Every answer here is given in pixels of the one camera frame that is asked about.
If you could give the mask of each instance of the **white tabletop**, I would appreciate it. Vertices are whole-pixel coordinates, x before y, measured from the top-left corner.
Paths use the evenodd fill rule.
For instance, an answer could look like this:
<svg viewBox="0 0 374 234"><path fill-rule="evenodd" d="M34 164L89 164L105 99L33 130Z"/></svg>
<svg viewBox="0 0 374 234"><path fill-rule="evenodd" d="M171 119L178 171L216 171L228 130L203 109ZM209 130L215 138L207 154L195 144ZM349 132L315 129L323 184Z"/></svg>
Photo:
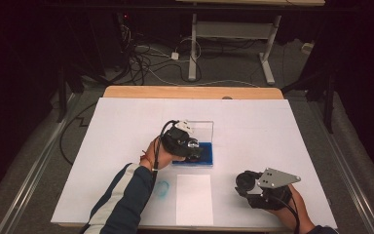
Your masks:
<svg viewBox="0 0 374 234"><path fill-rule="evenodd" d="M141 150L166 121L182 119L213 121L214 165L168 166L159 171L157 182L166 182L168 191L165 196L153 192L142 213L141 227L283 230L272 214L252 209L235 190L238 174L264 172L267 167L300 176L302 180L294 185L304 196L312 221L336 227L288 101L251 99L101 98L52 222L86 223L115 174L126 163L138 163ZM178 182L186 176L202 176L204 184L210 184L205 199L210 204L211 216L206 215L211 224L180 220L177 200L185 194L177 194L177 186L181 189Z"/></svg>

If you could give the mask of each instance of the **black cable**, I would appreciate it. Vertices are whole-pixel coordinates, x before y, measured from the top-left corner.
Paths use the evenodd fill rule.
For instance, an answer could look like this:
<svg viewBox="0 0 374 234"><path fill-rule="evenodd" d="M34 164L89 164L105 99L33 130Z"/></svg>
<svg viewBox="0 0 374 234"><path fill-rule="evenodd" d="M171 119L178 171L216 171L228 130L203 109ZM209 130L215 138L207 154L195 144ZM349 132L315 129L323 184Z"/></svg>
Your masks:
<svg viewBox="0 0 374 234"><path fill-rule="evenodd" d="M132 64L138 65L137 61L133 61ZM131 79L128 82L126 82L126 83L131 82L133 85L136 86L135 78L139 74L139 72L140 72L139 69L135 69L135 68L133 68L133 65L131 65L131 67L130 67L130 76L131 76Z"/></svg>
<svg viewBox="0 0 374 234"><path fill-rule="evenodd" d="M167 65L164 65L164 66L162 66L162 67L159 67L159 68L153 70L153 72L156 72L156 71L158 71L158 70L161 70L161 69L163 69L163 68L165 68L165 67L167 67L167 66L176 66L176 67L178 67L178 69L179 69L179 71L180 71L180 78L181 78L181 80L184 79L184 78L183 78L183 71L182 71L182 69L181 69L181 66L179 66L179 65L177 65L177 64L167 64Z"/></svg>
<svg viewBox="0 0 374 234"><path fill-rule="evenodd" d="M121 80L122 78L124 78L127 74L129 74L129 71L130 71L130 65L129 64L126 64L126 66L124 67L124 69L121 71L120 74L116 75L114 78L112 78L110 80L110 82L112 83L115 83L119 80Z"/></svg>
<svg viewBox="0 0 374 234"><path fill-rule="evenodd" d="M203 38L203 37L200 37L200 38L197 38L197 39L205 40L205 41L212 42L212 43L218 43L219 46L220 46L220 52L218 53L218 55L216 55L214 57L206 57L204 55L205 50L217 50L217 49L216 48L207 48L206 46L203 45L203 42L200 42L201 49L202 49L201 58L203 58L203 59L216 59L218 57L221 57L224 54L224 52L235 51L235 50L238 50L238 49L248 49L248 48L252 47L257 42L257 40L251 40L250 39L250 40L245 40L244 43L242 45L240 45L240 46L233 46L232 44L242 43L242 41L240 41L240 42L237 42L237 41L224 41L223 42L223 41L220 41L220 40L210 40L210 39Z"/></svg>
<svg viewBox="0 0 374 234"><path fill-rule="evenodd" d="M151 66L151 59L144 55L139 55L142 58L142 61L145 63L146 67Z"/></svg>
<svg viewBox="0 0 374 234"><path fill-rule="evenodd" d="M258 66L258 67L253 71L253 72L250 73L250 84L253 84L253 78L252 78L253 74L256 73L257 71L259 71L260 68L263 67L263 64L264 64L265 62L266 62L266 60L265 60L265 61L261 61L260 66Z"/></svg>
<svg viewBox="0 0 374 234"><path fill-rule="evenodd" d="M151 51L151 47L150 47L150 44L148 43L145 43L145 45L147 46L147 50L145 52L137 52L137 53L140 53L140 54L146 54L147 52Z"/></svg>
<svg viewBox="0 0 374 234"><path fill-rule="evenodd" d="M292 3L292 2L290 2L290 1L288 1L288 0L286 0L286 2L289 3L289 4L292 5L292 6L298 6L298 5Z"/></svg>
<svg viewBox="0 0 374 234"><path fill-rule="evenodd" d="M79 116L84 113L86 110L90 109L92 106L96 105L98 103L98 101L92 103L91 105L87 106L85 109L83 109L79 114L77 114L71 121L69 121L69 123L66 125L65 129L63 129L62 133L60 134L60 137L59 137L59 150L60 150L60 154L62 155L62 158L69 164L69 165L73 165L73 163L66 157L65 155L65 152L63 152L63 149L62 149L62 139L63 139L63 135L65 134L66 130L68 130L69 126L72 124L72 122L74 122L74 120L78 119Z"/></svg>
<svg viewBox="0 0 374 234"><path fill-rule="evenodd" d="M299 214L297 211L296 201L294 201L293 196L291 197L291 200L293 201L294 209L296 209L296 213Z"/></svg>
<svg viewBox="0 0 374 234"><path fill-rule="evenodd" d="M150 64L149 66L161 65L161 64L164 64L164 63L169 62L169 61L174 61L174 60L173 60L173 59L168 59L168 60L165 60L165 61L161 61L161 62L159 62L159 63Z"/></svg>
<svg viewBox="0 0 374 234"><path fill-rule="evenodd" d="M134 56L136 63L139 66L139 72L141 72L141 86L144 85L144 68L142 67L142 61L139 57Z"/></svg>
<svg viewBox="0 0 374 234"><path fill-rule="evenodd" d="M174 45L175 43L174 42L171 42L169 40L166 40L164 38L160 38L160 37L156 37L156 36L152 36L152 35L148 35L148 34L141 34L141 33L137 33L136 35L139 35L141 37L145 37L145 38L150 38L150 39L153 39L153 42L154 41L158 41L160 44L170 48L170 49L174 49Z"/></svg>
<svg viewBox="0 0 374 234"><path fill-rule="evenodd" d="M290 212L294 215L294 218L296 219L296 227L294 228L294 234L299 234L299 229L300 229L300 220L299 220L299 214L296 213L293 208L291 208L288 204L286 204L284 201L282 201L281 199L275 197L275 196L272 196L270 195L269 196L269 199L272 198L273 200L281 203L282 205L284 205L286 208L288 208L290 210ZM294 207L296 208L297 210L297 207L296 207L296 202L293 200L293 203L294 203Z"/></svg>
<svg viewBox="0 0 374 234"><path fill-rule="evenodd" d="M284 79L284 52L286 51L287 45L288 45L288 43L286 43L286 45L284 45L283 53L281 55L281 78L283 79L283 86L286 86L286 84L285 84L286 82L285 82L285 79Z"/></svg>

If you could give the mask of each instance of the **wooden table edge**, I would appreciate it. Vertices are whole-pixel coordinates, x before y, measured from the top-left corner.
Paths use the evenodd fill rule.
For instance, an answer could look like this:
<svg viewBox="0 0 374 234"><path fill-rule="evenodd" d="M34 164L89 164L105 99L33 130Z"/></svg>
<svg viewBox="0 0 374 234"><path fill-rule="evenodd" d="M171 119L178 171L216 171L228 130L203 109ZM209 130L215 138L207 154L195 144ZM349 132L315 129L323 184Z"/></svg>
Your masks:
<svg viewBox="0 0 374 234"><path fill-rule="evenodd" d="M109 86L104 98L283 99L278 88Z"/></svg>

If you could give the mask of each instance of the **silver metal bracket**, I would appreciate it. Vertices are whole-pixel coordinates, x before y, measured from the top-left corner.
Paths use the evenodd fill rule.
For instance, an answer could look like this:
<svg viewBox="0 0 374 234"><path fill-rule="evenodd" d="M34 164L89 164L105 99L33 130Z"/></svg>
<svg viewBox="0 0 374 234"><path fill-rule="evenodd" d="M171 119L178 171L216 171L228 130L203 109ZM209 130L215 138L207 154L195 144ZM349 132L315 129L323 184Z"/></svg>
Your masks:
<svg viewBox="0 0 374 234"><path fill-rule="evenodd" d="M278 188L290 183L299 182L300 180L300 176L267 168L263 175L260 176L257 185L263 188Z"/></svg>
<svg viewBox="0 0 374 234"><path fill-rule="evenodd" d="M178 123L175 124L175 127L189 134L192 134L194 132L193 129L188 124L187 120L179 121Z"/></svg>

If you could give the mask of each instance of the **human hand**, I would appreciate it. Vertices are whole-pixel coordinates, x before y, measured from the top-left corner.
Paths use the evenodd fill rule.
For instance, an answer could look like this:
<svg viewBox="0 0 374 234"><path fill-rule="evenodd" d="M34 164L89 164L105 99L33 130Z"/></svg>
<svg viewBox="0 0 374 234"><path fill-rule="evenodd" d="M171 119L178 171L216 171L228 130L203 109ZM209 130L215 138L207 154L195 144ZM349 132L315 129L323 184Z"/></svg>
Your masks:
<svg viewBox="0 0 374 234"><path fill-rule="evenodd" d="M305 202L303 201L300 193L293 187L292 184L288 185L292 193L293 201L289 201L289 206L299 214L300 226L299 233L305 234L315 228L315 225L311 222L311 219L308 216L308 211L306 210ZM296 228L296 218L293 213L288 208L282 208L278 211L267 210L271 214L277 216L281 223L286 227L294 230Z"/></svg>
<svg viewBox="0 0 374 234"><path fill-rule="evenodd" d="M157 143L159 138L156 137L153 141L150 142L147 151L145 152L145 159L141 159L139 165L146 167L150 171L153 170L154 162L155 162L155 149L157 148ZM184 157L172 155L163 148L163 145L160 144L159 150L159 157L158 162L159 166L158 169L162 169L166 167L171 161L184 161Z"/></svg>

